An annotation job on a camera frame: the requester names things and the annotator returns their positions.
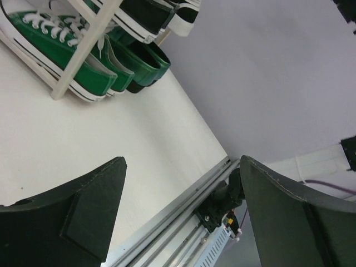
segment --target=white table surface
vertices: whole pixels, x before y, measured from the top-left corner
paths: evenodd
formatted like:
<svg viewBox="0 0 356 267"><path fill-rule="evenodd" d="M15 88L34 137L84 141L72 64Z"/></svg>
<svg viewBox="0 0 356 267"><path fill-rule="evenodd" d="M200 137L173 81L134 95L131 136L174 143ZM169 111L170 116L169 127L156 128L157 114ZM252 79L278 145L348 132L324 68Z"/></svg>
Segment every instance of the white table surface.
<svg viewBox="0 0 356 267"><path fill-rule="evenodd" d="M0 58L2 205L124 156L112 250L226 156L170 71L136 95L85 103L68 92L54 101L2 43Z"/></svg>

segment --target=metal linear rail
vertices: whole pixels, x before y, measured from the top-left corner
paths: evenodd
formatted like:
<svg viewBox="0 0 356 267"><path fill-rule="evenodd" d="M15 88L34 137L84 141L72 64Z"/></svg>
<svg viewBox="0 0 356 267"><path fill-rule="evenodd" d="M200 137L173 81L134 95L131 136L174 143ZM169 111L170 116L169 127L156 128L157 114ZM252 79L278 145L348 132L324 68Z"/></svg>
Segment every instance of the metal linear rail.
<svg viewBox="0 0 356 267"><path fill-rule="evenodd" d="M194 210L238 165L224 159L110 253L102 267L214 266L230 233L222 226L210 235Z"/></svg>

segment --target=black sneaker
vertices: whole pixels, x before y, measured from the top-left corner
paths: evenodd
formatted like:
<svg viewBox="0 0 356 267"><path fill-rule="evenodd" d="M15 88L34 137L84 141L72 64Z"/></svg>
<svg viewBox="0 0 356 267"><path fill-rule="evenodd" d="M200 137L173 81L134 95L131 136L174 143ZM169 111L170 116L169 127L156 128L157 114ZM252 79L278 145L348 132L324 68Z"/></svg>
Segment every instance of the black sneaker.
<svg viewBox="0 0 356 267"><path fill-rule="evenodd" d="M355 0L333 0L347 23L356 22Z"/></svg>
<svg viewBox="0 0 356 267"><path fill-rule="evenodd" d="M168 24L168 27L177 35L186 37L194 26L199 13L201 0L170 0L179 5L177 13Z"/></svg>
<svg viewBox="0 0 356 267"><path fill-rule="evenodd" d="M95 12L106 0L86 0ZM123 0L113 20L135 39L151 43L177 11L177 5L164 0Z"/></svg>

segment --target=cable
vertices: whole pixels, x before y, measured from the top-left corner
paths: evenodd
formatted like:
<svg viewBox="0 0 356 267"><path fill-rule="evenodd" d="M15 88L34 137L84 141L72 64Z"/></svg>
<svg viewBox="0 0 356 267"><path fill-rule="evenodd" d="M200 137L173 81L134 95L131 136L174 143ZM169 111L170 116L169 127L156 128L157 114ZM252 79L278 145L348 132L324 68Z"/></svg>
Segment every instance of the cable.
<svg viewBox="0 0 356 267"><path fill-rule="evenodd" d="M249 210L248 210L248 208L246 208L246 210L245 210L245 214L244 214L244 217L243 217L243 220L241 221L241 225L240 225L240 228L239 228L239 233L237 234L237 236L236 236L236 239L237 238L239 238L242 234L243 234L243 232L242 232L242 229L243 229L243 227L244 227L244 224L245 224L245 221L246 221L246 218L247 218L247 214L249 213Z"/></svg>
<svg viewBox="0 0 356 267"><path fill-rule="evenodd" d="M333 189L337 189L339 191L349 193L351 195L356 195L356 191L352 189L347 189L339 185L331 184L329 182L324 182L324 181L318 181L318 180L304 180L305 183L307 184L318 184L318 185L324 185Z"/></svg>

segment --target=shoe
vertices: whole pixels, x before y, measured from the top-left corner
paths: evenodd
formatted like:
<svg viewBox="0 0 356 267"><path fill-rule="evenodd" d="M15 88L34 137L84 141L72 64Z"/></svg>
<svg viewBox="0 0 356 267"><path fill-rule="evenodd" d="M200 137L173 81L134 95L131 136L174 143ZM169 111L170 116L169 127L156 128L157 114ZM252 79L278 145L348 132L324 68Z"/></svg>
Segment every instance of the shoe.
<svg viewBox="0 0 356 267"><path fill-rule="evenodd" d="M105 0L85 0L96 13ZM123 0L113 20L142 43L151 43L177 11L177 6L164 0Z"/></svg>
<svg viewBox="0 0 356 267"><path fill-rule="evenodd" d="M0 29L24 53L59 79L76 51L79 40L60 21L33 10L24 0L0 0ZM89 55L70 82L81 99L96 102L105 97L117 75Z"/></svg>
<svg viewBox="0 0 356 267"><path fill-rule="evenodd" d="M90 26L88 23L86 23L85 19L80 16L76 17L62 15L58 16L58 18L65 24L66 27L71 28L74 31L76 37L79 37L78 35L85 34L86 28L88 29ZM117 75L116 81L107 91L106 95L116 96L124 93L126 87L134 78L135 73L126 68L116 58L108 36L102 36L97 44L98 45L93 47L91 54L106 68Z"/></svg>
<svg viewBox="0 0 356 267"><path fill-rule="evenodd" d="M119 42L112 42L114 54L120 56L121 63L135 73L134 79L127 87L131 93L138 93L144 87L151 85L160 72L160 64L144 48L144 44L135 41L128 46Z"/></svg>
<svg viewBox="0 0 356 267"><path fill-rule="evenodd" d="M153 85L156 81L158 81L162 76L167 72L167 70L171 66L171 61L167 57L167 55L163 52L163 50L156 45L155 43L143 44L143 47L151 54L151 56L158 62L160 65L160 69L155 77L155 80L152 82Z"/></svg>
<svg viewBox="0 0 356 267"><path fill-rule="evenodd" d="M179 9L168 24L176 35L186 37L194 27L201 0L171 0L179 4Z"/></svg>
<svg viewBox="0 0 356 267"><path fill-rule="evenodd" d="M128 46L136 40L121 27L115 27L107 35L110 37L110 40L120 42L123 46Z"/></svg>

